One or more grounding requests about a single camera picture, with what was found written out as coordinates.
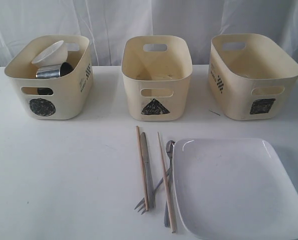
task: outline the chopstick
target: chopstick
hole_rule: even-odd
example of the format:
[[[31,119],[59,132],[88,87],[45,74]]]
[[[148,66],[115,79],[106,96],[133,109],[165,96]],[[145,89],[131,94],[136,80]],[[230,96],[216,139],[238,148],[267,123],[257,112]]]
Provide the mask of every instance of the chopstick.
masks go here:
[[[171,195],[170,195],[170,191],[169,191],[169,187],[168,187],[168,180],[167,180],[167,174],[166,174],[166,170],[165,170],[164,156],[163,156],[159,132],[158,132],[158,139],[159,139],[159,146],[160,146],[160,153],[161,153],[161,164],[162,164],[162,169],[163,169],[163,183],[164,183],[165,193],[167,194],[167,205],[168,205],[168,210],[169,210],[170,226],[171,226],[172,233],[175,233],[176,232],[176,223],[175,223],[175,218],[174,218],[174,209],[171,204]]]
[[[139,155],[140,155],[140,165],[141,165],[141,172],[142,172],[145,210],[148,211],[149,210],[148,193],[147,193],[147,183],[146,183],[146,180],[145,180],[145,172],[144,172],[144,166],[143,166],[141,144],[140,144],[140,129],[139,129],[139,126],[136,126],[135,128],[136,128],[136,131],[137,131],[138,149],[139,149]]]

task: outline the metal cup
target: metal cup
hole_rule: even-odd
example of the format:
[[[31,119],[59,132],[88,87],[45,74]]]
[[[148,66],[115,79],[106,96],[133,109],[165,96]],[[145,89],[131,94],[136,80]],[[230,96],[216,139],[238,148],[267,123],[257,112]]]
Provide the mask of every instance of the metal cup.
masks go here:
[[[37,79],[56,79],[63,77],[73,71],[73,67],[68,63],[43,66],[38,69],[36,78]]]

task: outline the cream plastic bin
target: cream plastic bin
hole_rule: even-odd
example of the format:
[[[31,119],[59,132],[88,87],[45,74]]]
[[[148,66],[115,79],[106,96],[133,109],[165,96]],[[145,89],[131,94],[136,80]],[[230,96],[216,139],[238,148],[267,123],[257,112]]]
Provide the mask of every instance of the cream plastic bin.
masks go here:
[[[152,45],[152,50],[166,45],[166,50],[144,50]],[[185,40],[176,36],[138,36],[128,40],[122,74],[133,118],[170,121],[183,114],[192,75]]]
[[[224,113],[235,120],[269,119],[288,98],[298,64],[259,34],[219,35],[211,41],[209,83]]]
[[[76,51],[69,51],[67,62],[74,70],[59,78],[36,79],[38,68],[32,59],[53,43],[64,40]],[[5,68],[26,112],[36,119],[65,120],[83,108],[93,83],[89,39],[79,35],[47,35],[31,41]],[[50,88],[52,95],[38,95],[38,88]]]

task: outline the white backdrop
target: white backdrop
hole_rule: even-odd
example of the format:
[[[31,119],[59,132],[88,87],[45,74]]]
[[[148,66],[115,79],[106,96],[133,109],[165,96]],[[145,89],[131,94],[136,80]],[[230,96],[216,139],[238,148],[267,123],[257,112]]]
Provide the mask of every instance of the white backdrop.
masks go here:
[[[120,65],[131,37],[175,35],[208,64],[211,38],[229,33],[266,35],[298,62],[298,0],[0,0],[0,66],[48,34],[87,36],[102,66]]]

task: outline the square plate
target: square plate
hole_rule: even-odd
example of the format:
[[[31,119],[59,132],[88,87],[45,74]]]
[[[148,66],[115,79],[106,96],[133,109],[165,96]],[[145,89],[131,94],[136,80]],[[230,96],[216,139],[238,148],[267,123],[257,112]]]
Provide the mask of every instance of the square plate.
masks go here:
[[[185,228],[205,240],[298,238],[298,194],[266,141],[183,139],[173,151]]]

